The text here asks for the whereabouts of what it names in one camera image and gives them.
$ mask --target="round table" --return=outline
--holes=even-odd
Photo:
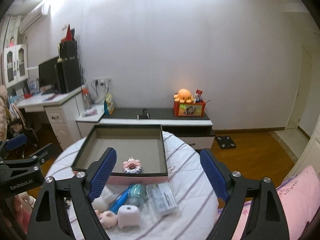
[[[106,230],[114,239],[206,239],[216,221],[218,200],[200,164],[199,154],[188,144],[171,133],[163,132],[164,148],[169,173],[169,184],[180,213],[156,219],[149,201],[141,212],[141,227],[118,227]],[[70,166],[85,138],[68,147],[56,159],[46,177],[56,180],[73,177]],[[107,185],[116,195],[128,186]],[[84,239],[73,206],[68,210],[69,219],[77,240]]]

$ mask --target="baseboard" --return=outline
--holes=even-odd
[[[298,126],[298,130],[302,132],[303,135],[308,138],[308,140],[310,140],[310,136],[300,126]]]
[[[229,134],[229,133],[253,133],[253,132],[272,132],[281,131],[285,127],[270,127],[270,128],[253,128],[253,129],[233,129],[233,130],[214,130],[216,134]]]

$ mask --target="white tile floor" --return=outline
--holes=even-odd
[[[276,134],[286,143],[297,158],[301,156],[309,141],[297,128],[276,131]]]

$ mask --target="computer monitor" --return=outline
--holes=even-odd
[[[43,94],[59,92],[55,72],[55,65],[57,64],[58,58],[57,56],[39,64],[39,87],[52,85],[52,88]]]

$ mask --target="red triangular object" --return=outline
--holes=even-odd
[[[65,41],[72,41],[70,24],[68,25],[67,35],[66,35],[66,37],[64,39],[61,40],[61,43],[65,42]]]

